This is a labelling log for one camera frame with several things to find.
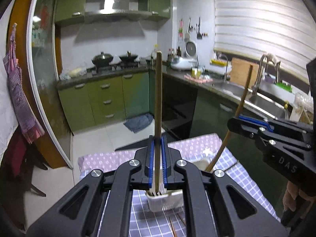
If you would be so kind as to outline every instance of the hand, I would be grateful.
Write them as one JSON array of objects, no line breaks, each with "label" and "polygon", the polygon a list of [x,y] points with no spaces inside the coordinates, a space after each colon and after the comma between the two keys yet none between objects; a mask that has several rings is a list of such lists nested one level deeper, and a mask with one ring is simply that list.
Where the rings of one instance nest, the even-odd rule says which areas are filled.
[{"label": "hand", "polygon": [[308,196],[304,191],[300,190],[298,186],[288,181],[286,186],[286,191],[283,197],[283,206],[284,210],[287,211],[288,209],[295,211],[296,210],[296,197],[300,195],[303,199],[309,200],[311,204],[308,206],[306,212],[301,216],[301,218],[305,218],[307,213],[309,212],[310,208],[312,207],[316,197]]}]

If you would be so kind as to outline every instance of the white rice cooker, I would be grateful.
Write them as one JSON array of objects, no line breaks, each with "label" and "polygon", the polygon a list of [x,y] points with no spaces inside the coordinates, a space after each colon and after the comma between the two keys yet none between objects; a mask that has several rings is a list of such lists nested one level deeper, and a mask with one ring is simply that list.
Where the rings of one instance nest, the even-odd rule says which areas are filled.
[{"label": "white rice cooker", "polygon": [[175,56],[171,61],[171,68],[176,70],[190,70],[196,60],[196,44],[189,40],[185,43],[186,57]]}]

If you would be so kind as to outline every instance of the purple plaid apron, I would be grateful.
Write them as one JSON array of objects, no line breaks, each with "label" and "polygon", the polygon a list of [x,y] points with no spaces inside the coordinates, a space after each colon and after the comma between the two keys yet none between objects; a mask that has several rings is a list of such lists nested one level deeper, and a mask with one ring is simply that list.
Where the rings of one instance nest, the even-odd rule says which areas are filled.
[{"label": "purple plaid apron", "polygon": [[45,131],[35,117],[22,88],[22,69],[18,65],[15,55],[16,24],[13,26],[10,37],[9,52],[3,59],[4,67],[8,74],[8,89],[11,95],[14,112],[21,127],[22,134],[28,143],[41,137]]}]

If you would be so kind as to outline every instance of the gas stove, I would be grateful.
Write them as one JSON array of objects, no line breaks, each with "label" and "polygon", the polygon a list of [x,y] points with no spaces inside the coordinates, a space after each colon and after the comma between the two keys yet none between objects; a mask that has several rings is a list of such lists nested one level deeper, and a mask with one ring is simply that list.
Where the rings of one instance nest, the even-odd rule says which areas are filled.
[{"label": "gas stove", "polygon": [[108,65],[106,67],[100,67],[98,69],[94,68],[91,70],[91,73],[92,73],[92,75],[107,74],[107,73],[115,72],[118,70],[141,68],[141,67],[145,67],[145,66],[146,65],[139,64],[138,61],[127,62],[127,63],[121,61],[117,64]]}]

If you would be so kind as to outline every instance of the kitchen faucet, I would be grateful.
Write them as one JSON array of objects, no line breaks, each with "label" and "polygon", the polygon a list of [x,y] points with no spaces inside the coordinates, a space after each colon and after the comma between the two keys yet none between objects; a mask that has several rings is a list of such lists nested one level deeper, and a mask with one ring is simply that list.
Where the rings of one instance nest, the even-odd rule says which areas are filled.
[{"label": "kitchen faucet", "polygon": [[225,54],[221,53],[217,59],[220,59],[221,57],[224,57],[226,59],[226,71],[225,71],[225,75],[224,75],[224,82],[227,81],[227,67],[228,67],[228,58]]},{"label": "kitchen faucet", "polygon": [[[266,59],[267,63],[265,64],[265,66],[262,65],[263,60]],[[275,79],[275,83],[279,83],[279,70],[280,70],[280,64],[281,61],[273,54],[271,53],[264,53],[261,58],[260,58],[260,63],[259,63],[259,70],[258,70],[258,74],[257,74],[257,78],[256,81],[254,83],[254,85],[252,86],[252,94],[255,95],[260,87],[260,83],[261,83],[261,78],[262,78],[262,74],[265,73],[265,70],[267,68],[267,64],[268,62],[271,61],[274,66],[276,67],[276,79]]]}]

